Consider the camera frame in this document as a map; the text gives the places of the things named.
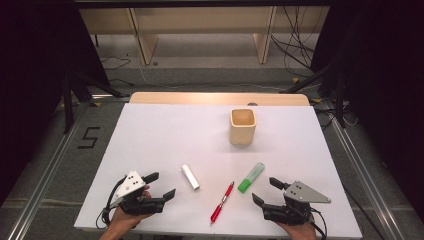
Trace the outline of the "red pen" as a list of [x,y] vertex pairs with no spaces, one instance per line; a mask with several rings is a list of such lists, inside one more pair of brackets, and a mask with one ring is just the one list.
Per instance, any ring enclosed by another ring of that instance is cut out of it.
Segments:
[[220,212],[223,208],[223,205],[225,204],[227,198],[230,196],[230,194],[233,190],[233,187],[234,187],[234,181],[232,181],[230,183],[230,185],[226,189],[226,192],[224,193],[220,203],[216,206],[214,212],[212,213],[212,215],[210,217],[210,225],[213,225],[216,222],[216,220],[217,220],[217,218],[218,218],[218,216],[219,216],[219,214],[220,214]]

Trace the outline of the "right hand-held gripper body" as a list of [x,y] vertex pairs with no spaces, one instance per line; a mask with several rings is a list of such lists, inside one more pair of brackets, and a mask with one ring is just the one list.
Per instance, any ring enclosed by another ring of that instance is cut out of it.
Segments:
[[330,204],[331,199],[312,189],[301,181],[289,184],[283,191],[284,205],[266,204],[261,207],[265,220],[287,224],[290,226],[303,225],[311,222],[311,203]]

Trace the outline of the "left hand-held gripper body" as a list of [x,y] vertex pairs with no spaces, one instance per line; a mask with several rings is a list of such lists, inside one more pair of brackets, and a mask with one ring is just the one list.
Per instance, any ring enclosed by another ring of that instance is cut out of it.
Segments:
[[126,214],[131,215],[161,213],[166,203],[165,199],[146,198],[144,191],[147,184],[142,177],[136,171],[130,171],[118,185],[117,193],[112,194],[113,202],[109,207],[120,207]]

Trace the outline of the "aluminium floor rail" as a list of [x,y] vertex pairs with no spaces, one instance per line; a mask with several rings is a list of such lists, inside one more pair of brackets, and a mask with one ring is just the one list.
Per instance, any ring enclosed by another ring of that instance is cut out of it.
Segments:
[[337,134],[338,139],[341,142],[368,199],[372,204],[380,223],[382,224],[387,235],[387,240],[405,240],[394,214],[383,199],[382,194],[377,189],[377,185],[363,163],[362,158],[360,157],[347,131],[341,127],[337,120],[332,121],[332,128]]
[[61,133],[60,139],[57,141],[57,145],[54,148],[54,153],[48,160],[47,165],[43,168],[43,172],[39,179],[35,181],[36,185],[31,191],[29,198],[23,200],[16,200],[13,204],[13,199],[8,198],[6,203],[16,209],[21,209],[21,212],[16,218],[16,221],[11,227],[10,232],[7,235],[7,240],[23,240],[27,234],[28,229],[33,222],[39,207],[55,177],[57,171],[63,162],[63,159],[70,147],[70,144],[75,136],[75,133],[79,127],[81,118],[86,113],[87,109],[77,109],[76,116],[74,117],[74,123],[71,125],[67,133]]

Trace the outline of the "person's left hand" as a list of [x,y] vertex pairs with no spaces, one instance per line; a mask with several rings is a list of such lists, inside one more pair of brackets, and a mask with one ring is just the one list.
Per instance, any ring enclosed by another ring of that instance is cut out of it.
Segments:
[[121,208],[117,208],[105,232],[126,234],[132,228],[137,226],[142,220],[148,217],[150,217],[150,214],[134,216],[131,214],[126,214]]

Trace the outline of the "beige wooden bench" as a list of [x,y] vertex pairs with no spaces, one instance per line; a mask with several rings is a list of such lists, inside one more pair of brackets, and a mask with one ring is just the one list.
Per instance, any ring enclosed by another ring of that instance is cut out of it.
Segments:
[[327,6],[181,7],[82,9],[91,35],[131,35],[143,65],[153,57],[161,34],[250,34],[258,61],[267,61],[273,33],[302,34],[322,31]]

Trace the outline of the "green highlighter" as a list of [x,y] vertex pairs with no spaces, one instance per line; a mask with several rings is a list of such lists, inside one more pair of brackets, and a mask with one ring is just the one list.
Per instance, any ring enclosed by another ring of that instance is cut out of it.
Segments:
[[259,175],[264,171],[265,165],[261,162],[257,163],[253,169],[244,177],[237,189],[241,193],[245,193],[247,189],[255,182]]

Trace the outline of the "black tripod stand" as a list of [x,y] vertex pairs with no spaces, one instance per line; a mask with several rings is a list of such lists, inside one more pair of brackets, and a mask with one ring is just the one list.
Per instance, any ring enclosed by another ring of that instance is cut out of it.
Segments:
[[335,117],[342,128],[346,127],[344,123],[343,115],[343,92],[344,92],[344,74],[342,68],[337,63],[329,63],[321,70],[315,72],[312,76],[307,77],[300,83],[288,88],[287,90],[281,90],[281,93],[294,94],[307,86],[321,81],[318,94],[321,97],[328,97],[331,93],[335,94],[336,97],[336,109]]
[[88,85],[94,86],[100,90],[103,90],[110,95],[117,98],[128,97],[128,94],[121,93],[110,86],[100,83],[95,79],[84,75],[82,73],[70,73],[67,74],[62,81],[63,90],[63,103],[65,111],[65,130],[64,133],[68,133],[74,124],[74,113],[72,106],[72,96],[74,94],[76,98],[82,103],[88,103],[93,100],[93,95],[88,89]]

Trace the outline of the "white board mat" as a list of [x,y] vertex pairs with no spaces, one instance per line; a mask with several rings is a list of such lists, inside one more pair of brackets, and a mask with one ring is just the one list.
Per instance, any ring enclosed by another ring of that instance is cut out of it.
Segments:
[[[280,205],[283,193],[269,183],[299,180],[331,199],[317,204],[315,220],[331,239],[362,234],[344,193],[315,111],[310,106],[256,106],[252,144],[229,141],[229,106],[127,104],[124,106],[75,225],[99,227],[97,217],[124,175],[135,170],[159,173],[150,192],[158,197],[175,189],[164,210],[144,220],[140,233],[279,238],[284,231],[264,219],[252,201],[255,193]],[[264,171],[245,193],[237,187],[257,163]],[[181,170],[187,164],[200,188],[194,190]],[[213,225],[210,217],[226,189],[234,187]]]

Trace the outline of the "black curtain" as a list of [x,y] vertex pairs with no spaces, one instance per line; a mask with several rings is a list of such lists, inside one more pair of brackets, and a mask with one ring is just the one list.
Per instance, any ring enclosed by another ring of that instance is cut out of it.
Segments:
[[74,6],[0,1],[0,204],[32,160],[75,73],[107,84]]
[[317,71],[340,56],[344,95],[424,220],[424,0],[330,0]]

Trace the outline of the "beige square pen holder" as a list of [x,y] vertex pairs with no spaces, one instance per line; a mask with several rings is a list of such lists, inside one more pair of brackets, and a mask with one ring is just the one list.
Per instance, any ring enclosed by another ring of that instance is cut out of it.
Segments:
[[255,113],[252,109],[233,109],[230,113],[229,140],[233,145],[249,145],[256,129]]

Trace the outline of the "white stick eraser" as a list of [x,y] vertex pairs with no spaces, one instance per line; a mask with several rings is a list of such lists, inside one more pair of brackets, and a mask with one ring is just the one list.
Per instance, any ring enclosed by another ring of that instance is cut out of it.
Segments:
[[200,184],[198,183],[193,172],[191,171],[191,168],[187,164],[184,164],[181,166],[181,170],[183,174],[185,175],[185,177],[187,178],[188,182],[190,183],[191,187],[194,190],[198,190],[200,188]]

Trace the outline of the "person's right hand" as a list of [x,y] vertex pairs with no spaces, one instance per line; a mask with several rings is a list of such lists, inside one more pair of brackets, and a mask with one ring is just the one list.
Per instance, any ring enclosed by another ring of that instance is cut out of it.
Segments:
[[277,225],[287,232],[291,240],[317,240],[315,228],[309,223],[296,226],[283,223],[277,223]]

